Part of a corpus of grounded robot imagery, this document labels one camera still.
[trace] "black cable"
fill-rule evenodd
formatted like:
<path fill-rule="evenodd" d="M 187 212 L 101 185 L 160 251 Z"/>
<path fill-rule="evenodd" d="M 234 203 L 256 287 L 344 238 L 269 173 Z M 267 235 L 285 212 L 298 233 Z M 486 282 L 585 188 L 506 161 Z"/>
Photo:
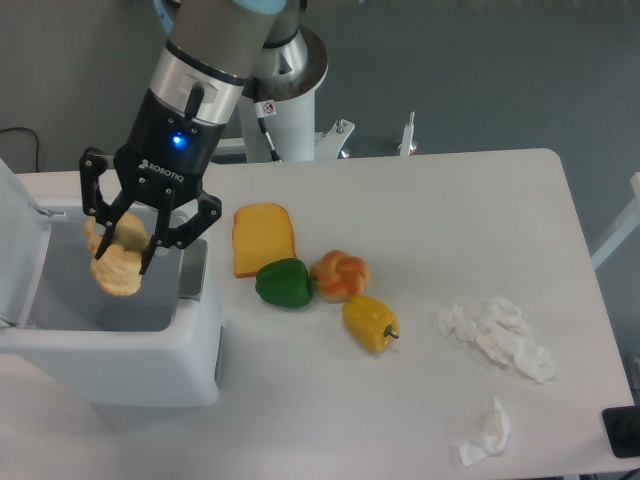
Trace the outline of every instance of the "black cable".
<path fill-rule="evenodd" d="M 27 132 L 33 135 L 33 137 L 36 139 L 36 161 L 35 161 L 36 173 L 40 172 L 40 167 L 38 165 L 38 156 L 39 156 L 38 154 L 40 153 L 40 137 L 38 137 L 38 134 L 35 132 L 35 130 L 32 130 L 27 127 L 9 127 L 9 128 L 3 128 L 2 130 L 0 130 L 0 134 L 8 133 L 8 132 Z"/>
<path fill-rule="evenodd" d="M 253 104 L 254 105 L 260 101 L 259 94 L 258 94 L 259 90 L 260 90 L 260 80 L 257 77 L 254 77 L 253 78 Z M 269 135 L 269 130 L 267 130 L 267 123 L 264 121 L 264 117 L 258 116 L 258 126 L 260 127 L 260 131 L 262 132 L 262 136 L 267 142 L 267 148 L 269 149 L 269 154 L 271 155 L 271 161 L 281 162 L 282 157 L 278 155 L 278 152 L 276 152 L 276 147 L 273 144 L 271 135 Z"/>
<path fill-rule="evenodd" d="M 631 470 L 631 471 L 625 473 L 623 476 L 621 476 L 619 478 L 619 480 L 629 480 L 631 477 L 633 477 L 638 472 L 640 472 L 640 468 L 636 468 L 635 470 Z"/>

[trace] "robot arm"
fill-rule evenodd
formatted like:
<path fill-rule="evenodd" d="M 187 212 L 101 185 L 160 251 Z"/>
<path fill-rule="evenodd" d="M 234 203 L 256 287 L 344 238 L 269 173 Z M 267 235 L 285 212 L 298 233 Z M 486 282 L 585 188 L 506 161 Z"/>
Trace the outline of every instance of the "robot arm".
<path fill-rule="evenodd" d="M 221 203 L 202 189 L 222 131 L 286 0 L 189 0 L 176 18 L 127 142 L 114 167 L 122 191 L 111 205 L 102 199 L 102 152 L 80 159 L 86 215 L 105 227 L 96 258 L 113 240 L 115 227 L 134 202 L 158 211 L 143 254 L 145 273 L 157 247 L 186 248 L 221 216 Z M 198 212 L 169 228 L 171 212 L 197 199 Z"/>

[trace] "white container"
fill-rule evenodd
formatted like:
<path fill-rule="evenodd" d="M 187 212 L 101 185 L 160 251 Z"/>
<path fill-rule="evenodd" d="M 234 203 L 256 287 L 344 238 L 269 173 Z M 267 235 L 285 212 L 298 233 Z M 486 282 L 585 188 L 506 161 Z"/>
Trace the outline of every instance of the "white container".
<path fill-rule="evenodd" d="M 304 25 L 286 45 L 264 48 L 260 53 L 253 74 L 260 79 L 260 97 L 275 101 L 275 115 L 264 117 L 264 121 L 283 162 L 314 160 L 316 90 L 322 85 L 327 68 L 324 43 Z M 238 101 L 247 162 L 270 162 L 271 154 L 250 96 L 242 95 Z"/>
<path fill-rule="evenodd" d="M 7 171 L 0 161 L 0 221 L 13 219 L 0 230 L 0 317 L 15 326 L 0 328 L 0 353 L 20 355 L 97 404 L 213 403 L 225 321 L 206 239 L 156 256 L 137 294 L 112 297 L 89 271 L 80 199 L 43 200 L 64 214 L 41 215 Z M 155 214 L 135 213 L 152 231 Z"/>

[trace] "crumpled tissue paper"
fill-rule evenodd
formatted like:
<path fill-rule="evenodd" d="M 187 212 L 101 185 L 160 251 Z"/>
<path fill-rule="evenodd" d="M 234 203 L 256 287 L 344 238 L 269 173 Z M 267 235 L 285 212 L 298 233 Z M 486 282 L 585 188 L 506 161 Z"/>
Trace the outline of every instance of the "crumpled tissue paper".
<path fill-rule="evenodd" d="M 522 374 L 538 383 L 556 375 L 549 350 L 533 340 L 522 310 L 504 297 L 492 297 L 485 312 L 474 318 L 468 317 L 456 304 L 440 307 L 436 322 L 442 335 L 453 332 L 458 340 L 475 344 L 492 361 L 502 366 L 513 363 Z"/>
<path fill-rule="evenodd" d="M 481 432 L 458 446 L 462 465 L 468 467 L 491 455 L 500 454 L 507 444 L 510 432 L 511 424 L 507 411 L 500 399 L 493 397 L 483 414 Z"/>

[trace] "white table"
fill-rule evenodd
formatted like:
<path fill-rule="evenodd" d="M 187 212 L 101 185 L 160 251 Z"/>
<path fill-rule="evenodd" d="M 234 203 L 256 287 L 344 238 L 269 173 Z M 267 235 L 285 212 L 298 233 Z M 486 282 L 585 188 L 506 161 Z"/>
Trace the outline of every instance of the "white table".
<path fill-rule="evenodd" d="M 36 195 L 78 195 L 77 173 L 20 177 Z M 547 150 L 212 165 L 224 202 L 210 231 L 228 316 L 221 397 L 208 408 L 94 406 L 19 358 L 0 362 L 0 478 L 502 479 L 620 471 L 600 412 L 632 403 L 559 159 Z M 114 194 L 115 176 L 104 189 Z M 339 305 L 264 304 L 232 274 L 233 212 L 284 205 L 298 256 L 341 248 L 369 261 L 368 294 L 397 313 L 378 358 Z M 537 385 L 443 338 L 440 305 L 501 294 L 557 363 Z M 468 469 L 452 445 L 491 396 L 512 423 L 503 456 Z"/>

